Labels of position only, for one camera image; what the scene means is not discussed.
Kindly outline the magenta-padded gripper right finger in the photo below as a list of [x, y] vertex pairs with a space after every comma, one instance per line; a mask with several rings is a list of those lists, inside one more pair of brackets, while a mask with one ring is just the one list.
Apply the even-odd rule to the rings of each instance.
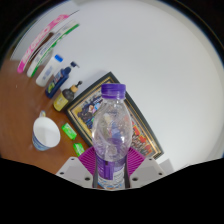
[[144, 157], [137, 150], [130, 148], [126, 161], [126, 186], [140, 188], [165, 176], [165, 172], [152, 157]]

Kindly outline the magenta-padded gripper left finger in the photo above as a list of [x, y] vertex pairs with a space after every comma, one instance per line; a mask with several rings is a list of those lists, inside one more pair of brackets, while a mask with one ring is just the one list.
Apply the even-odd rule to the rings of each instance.
[[56, 173], [57, 176], [84, 188], [93, 188], [96, 171], [96, 156], [93, 147], [79, 157], [70, 157]]

